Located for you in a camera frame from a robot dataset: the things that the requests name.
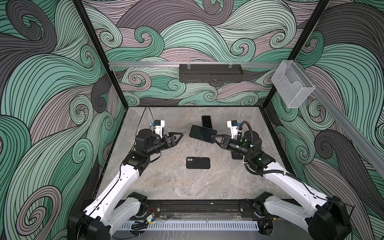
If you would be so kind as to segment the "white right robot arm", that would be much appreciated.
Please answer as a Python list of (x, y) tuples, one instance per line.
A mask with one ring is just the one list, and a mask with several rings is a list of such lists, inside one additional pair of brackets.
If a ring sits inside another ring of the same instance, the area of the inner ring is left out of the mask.
[(241, 140), (229, 135), (211, 138), (222, 149), (244, 156), (243, 163), (249, 173), (265, 177), (297, 202), (292, 204), (263, 193), (256, 198), (257, 215), (283, 218), (307, 231), (314, 240), (344, 240), (352, 232), (349, 204), (337, 196), (328, 197), (288, 172), (262, 150), (262, 140), (256, 132), (247, 131)]

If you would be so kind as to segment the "black phone case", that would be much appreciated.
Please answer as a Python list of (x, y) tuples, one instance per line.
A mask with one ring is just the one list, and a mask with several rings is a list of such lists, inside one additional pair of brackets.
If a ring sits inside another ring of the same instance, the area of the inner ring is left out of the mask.
[(187, 157), (186, 168), (208, 170), (211, 168), (211, 162), (207, 157)]

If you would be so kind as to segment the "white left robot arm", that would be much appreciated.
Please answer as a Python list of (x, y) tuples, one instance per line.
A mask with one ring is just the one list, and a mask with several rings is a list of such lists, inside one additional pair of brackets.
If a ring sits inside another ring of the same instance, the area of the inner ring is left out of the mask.
[(160, 136), (142, 129), (135, 144), (122, 161), (119, 171), (109, 185), (83, 211), (73, 213), (67, 222), (69, 240), (109, 240), (127, 220), (145, 214), (146, 196), (133, 194), (121, 203), (128, 188), (151, 163), (151, 156), (175, 147), (183, 133), (170, 132)]

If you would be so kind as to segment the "black phone ribbed back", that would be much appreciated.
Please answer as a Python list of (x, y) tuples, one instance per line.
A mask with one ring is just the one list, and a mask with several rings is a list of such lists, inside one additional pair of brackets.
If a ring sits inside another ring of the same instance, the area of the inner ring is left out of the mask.
[(210, 116), (202, 116), (202, 125), (204, 128), (212, 129), (212, 120)]

